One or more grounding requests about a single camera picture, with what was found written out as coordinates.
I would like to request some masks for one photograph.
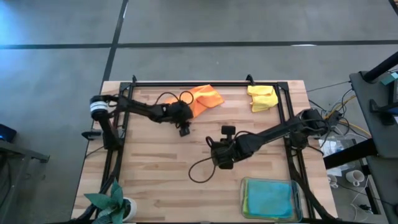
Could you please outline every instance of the gray floor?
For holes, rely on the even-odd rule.
[[[0,44],[111,43],[121,3],[0,0]],[[395,40],[396,16],[387,0],[130,0],[119,42]],[[347,81],[397,48],[118,49],[109,79],[242,80],[250,73],[258,80],[305,80],[311,90]],[[14,223],[69,219],[87,145],[80,133],[90,128],[88,100],[100,90],[108,55],[109,49],[0,50],[0,123],[18,130],[19,145],[51,155],[48,164],[31,164]],[[328,108],[349,88],[308,95]],[[355,100],[346,117],[366,128]],[[333,195],[339,217],[352,220],[355,193],[336,189]],[[359,213],[356,220],[365,217]],[[386,222],[380,215],[366,221]]]

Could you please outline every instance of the wooden table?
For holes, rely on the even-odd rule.
[[[309,108],[304,82],[288,83],[294,113]],[[119,84],[105,82],[102,94],[116,94]],[[165,91],[179,94],[189,88],[135,87],[133,98],[151,104]],[[233,170],[217,168],[214,177],[205,184],[196,184],[188,178],[190,166],[210,156],[205,137],[221,138],[222,125],[236,126],[236,131],[256,133],[280,123],[276,107],[259,113],[251,112],[251,97],[247,95],[246,87],[217,87],[216,90],[225,102],[193,119],[191,134],[183,138],[172,124],[153,123],[148,118],[130,114],[119,183],[125,196],[137,202],[134,222],[252,222],[255,220],[245,219],[240,212],[241,179],[290,180],[281,139],[262,146],[249,159],[236,163]],[[102,144],[102,140],[90,142],[87,153]],[[319,147],[316,141],[310,144]],[[322,155],[308,148],[303,151],[303,156],[312,192],[327,211],[337,217]],[[72,217],[78,217],[90,204],[83,194],[99,191],[105,158],[106,151],[100,150],[86,159]],[[212,169],[211,161],[203,162],[192,170],[192,176],[204,180]],[[303,194],[302,208],[307,217]]]

